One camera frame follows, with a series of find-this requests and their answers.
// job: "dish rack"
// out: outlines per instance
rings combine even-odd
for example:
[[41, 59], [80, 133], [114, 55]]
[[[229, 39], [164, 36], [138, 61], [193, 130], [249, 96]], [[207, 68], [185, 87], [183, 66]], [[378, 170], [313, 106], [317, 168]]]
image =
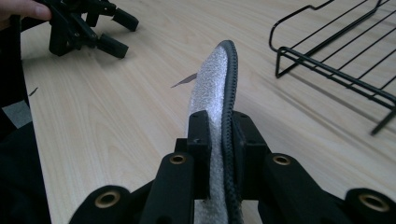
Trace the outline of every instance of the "dish rack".
[[[385, 108], [389, 109], [390, 112], [382, 120], [380, 120], [377, 123], [376, 127], [371, 131], [371, 135], [374, 135], [378, 133], [382, 128], [384, 128], [396, 115], [396, 97], [394, 96], [394, 94], [396, 94], [396, 82], [394, 82], [396, 78], [396, 57], [394, 57], [393, 55], [396, 51], [396, 37], [391, 37], [391, 34], [396, 29], [396, 24], [394, 18], [393, 21], [390, 20], [392, 16], [395, 17], [396, 6], [393, 3], [390, 4], [390, 0], [377, 0], [375, 2], [372, 1], [372, 5], [374, 6], [370, 7], [367, 10], [366, 8], [368, 7], [365, 5], [364, 10], [361, 13], [362, 6], [364, 4], [367, 4], [368, 1], [369, 0], [361, 1], [357, 5], [351, 7], [350, 9], [347, 9], [345, 12], [340, 13], [339, 16], [334, 16], [335, 19], [331, 19], [329, 22], [324, 23], [323, 26], [319, 27], [317, 30], [314, 30], [313, 33], [310, 33], [310, 35], [298, 41], [292, 47], [283, 46], [276, 49], [273, 44], [273, 38], [276, 28], [281, 23], [284, 23], [285, 21], [291, 22], [291, 18], [293, 18], [292, 21], [295, 21], [297, 15], [302, 16], [299, 14], [304, 14], [305, 16], [306, 13], [308, 13], [307, 11], [320, 10], [333, 2], [333, 0], [327, 1], [319, 7], [313, 7], [311, 5], [303, 7], [289, 14], [289, 16], [281, 19], [274, 25], [270, 34], [269, 45], [270, 48], [274, 52], [276, 52], [276, 77], [282, 77], [289, 73], [295, 67], [302, 65], [310, 69], [311, 71], [314, 71], [338, 84], [343, 85], [349, 90], [365, 96], [368, 100], [376, 102], [379, 105], [382, 105]], [[384, 16], [382, 18], [375, 17], [375, 19], [373, 19], [373, 15], [378, 10], [381, 10], [381, 17], [382, 15]], [[352, 14], [355, 17], [356, 14], [359, 14], [359, 17], [357, 17], [357, 19], [353, 19], [353, 21], [340, 22], [340, 20], [343, 20], [343, 18], [345, 18], [347, 15]], [[364, 25], [364, 27], [362, 27], [361, 25], [369, 19], [374, 20], [372, 21], [373, 24], [370, 24], [370, 26]], [[310, 46], [308, 48], [305, 48], [304, 52], [302, 52], [301, 50], [297, 50], [297, 48], [301, 49], [301, 46], [307, 43], [308, 40], [315, 38], [315, 36], [318, 37], [319, 33], [322, 33], [324, 29], [330, 26], [334, 26], [336, 23], [338, 27], [336, 33], [332, 32], [330, 35], [327, 35], [325, 37], [323, 37], [323, 35], [320, 35], [320, 38], [324, 40], [315, 43], [315, 45], [313, 45], [314, 47]], [[379, 25], [381, 25], [381, 29], [383, 29], [384, 26], [388, 27], [389, 29], [384, 34], [376, 36], [374, 41], [367, 41], [367, 39], [364, 40], [364, 38], [367, 36], [370, 36], [369, 39], [372, 40], [373, 35], [378, 35], [375, 31], [375, 27], [378, 27]], [[355, 30], [353, 36], [348, 33], [351, 30]], [[346, 38], [343, 40], [344, 42], [342, 45], [337, 46], [336, 49], [326, 49], [326, 47], [328, 47], [334, 41], [339, 41], [340, 38]], [[386, 49], [375, 49], [379, 45], [379, 43], [381, 43], [381, 41], [384, 41], [385, 39], [390, 39], [390, 43], [395, 44], [393, 46], [391, 44], [387, 45]], [[359, 46], [361, 46], [361, 43], [364, 43], [364, 46], [360, 47], [358, 50], [352, 50], [354, 51], [354, 54], [350, 55], [350, 46], [357, 45], [358, 42], [360, 42]], [[325, 53], [327, 53], [327, 56], [321, 56], [323, 58], [320, 60], [314, 58], [314, 55], [316, 55], [320, 51], [321, 54], [323, 54], [323, 50], [325, 51]], [[337, 67], [332, 66], [331, 60], [336, 59], [337, 57], [339, 57], [340, 52], [346, 50], [348, 52], [349, 58], [344, 60], [343, 63], [341, 65], [338, 65]], [[370, 63], [373, 64], [365, 67], [363, 71], [360, 71], [360, 74], [353, 74], [352, 76], [345, 71], [345, 68], [347, 66], [355, 63], [363, 54], [366, 54], [367, 52], [373, 50], [376, 52], [380, 52], [379, 54], [381, 56], [374, 57], [372, 60], [369, 60]], [[283, 70], [281, 70], [280, 68], [280, 61], [282, 58], [287, 58], [291, 60], [291, 65]], [[367, 78], [368, 76], [371, 76], [371, 80], [375, 80], [376, 78], [373, 79], [373, 76], [377, 74], [377, 68], [380, 66], [384, 66], [384, 64], [390, 64], [391, 66], [393, 66], [393, 71], [390, 71], [390, 75], [387, 75], [385, 81], [383, 81], [380, 85], [375, 85], [369, 81], [366, 81], [370, 79]]]

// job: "wood grain surface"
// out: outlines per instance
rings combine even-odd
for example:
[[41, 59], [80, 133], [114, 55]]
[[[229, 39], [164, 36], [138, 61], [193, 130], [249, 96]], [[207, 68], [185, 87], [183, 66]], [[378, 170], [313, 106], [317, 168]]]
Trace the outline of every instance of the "wood grain surface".
[[[324, 1], [112, 2], [140, 20], [135, 33], [109, 17], [94, 28], [130, 47], [122, 60], [88, 48], [52, 55], [48, 23], [22, 34], [27, 90], [36, 89], [30, 104], [53, 223], [67, 223], [95, 189], [119, 185], [133, 191], [154, 178], [161, 158], [185, 136], [193, 82], [170, 87], [196, 73], [224, 39], [235, 43], [239, 56], [234, 109], [251, 116], [272, 151], [296, 158], [338, 197], [365, 187], [396, 200], [396, 121], [370, 135], [389, 111], [302, 67], [275, 78], [276, 54], [268, 46], [272, 26], [306, 4]], [[358, 2], [335, 1], [282, 25], [276, 46], [295, 43]], [[395, 1], [389, 5], [396, 8]], [[395, 22], [393, 15], [388, 25]], [[394, 37], [382, 48], [394, 49]], [[349, 52], [337, 59], [344, 61]], [[360, 63], [369, 63], [376, 54], [380, 52]], [[391, 60], [381, 69], [394, 76], [395, 57]], [[349, 69], [353, 73], [361, 66]], [[396, 86], [389, 91], [396, 93]], [[246, 223], [261, 223], [256, 205], [243, 202]]]

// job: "person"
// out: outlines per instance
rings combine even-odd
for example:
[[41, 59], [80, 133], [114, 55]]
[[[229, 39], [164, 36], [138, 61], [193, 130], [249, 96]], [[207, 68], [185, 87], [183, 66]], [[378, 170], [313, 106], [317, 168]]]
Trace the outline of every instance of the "person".
[[[29, 104], [21, 66], [21, 18], [51, 19], [33, 0], [0, 0], [0, 107]], [[0, 224], [46, 224], [50, 212], [32, 122], [16, 129], [0, 108]]]

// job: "light wood tabletop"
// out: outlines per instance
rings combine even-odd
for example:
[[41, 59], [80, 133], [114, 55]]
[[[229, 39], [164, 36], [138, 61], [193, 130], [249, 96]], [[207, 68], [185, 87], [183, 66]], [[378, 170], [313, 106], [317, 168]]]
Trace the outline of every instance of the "light wood tabletop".
[[[134, 191], [155, 177], [162, 157], [185, 137], [194, 84], [171, 86], [196, 73], [225, 39], [235, 43], [239, 59], [234, 109], [251, 116], [273, 152], [297, 159], [323, 189], [340, 198], [349, 189], [369, 188], [396, 200], [396, 121], [370, 135], [389, 110], [303, 67], [275, 77], [276, 54], [268, 46], [272, 26], [300, 7], [324, 1], [112, 2], [140, 20], [136, 32], [105, 16], [93, 29], [128, 45], [124, 59], [88, 48], [55, 56], [48, 50], [48, 23], [22, 33], [26, 87], [35, 91], [29, 100], [53, 223], [68, 223], [102, 186]], [[358, 2], [335, 1], [290, 21], [279, 27], [275, 45], [291, 45]], [[395, 1], [389, 5], [396, 8]], [[394, 27], [396, 16], [389, 23]], [[395, 39], [386, 48], [395, 48]], [[347, 54], [337, 58], [343, 61]], [[395, 57], [391, 60], [386, 69], [394, 75]], [[390, 91], [396, 93], [396, 86]], [[257, 203], [243, 202], [243, 213], [246, 223], [261, 223]]]

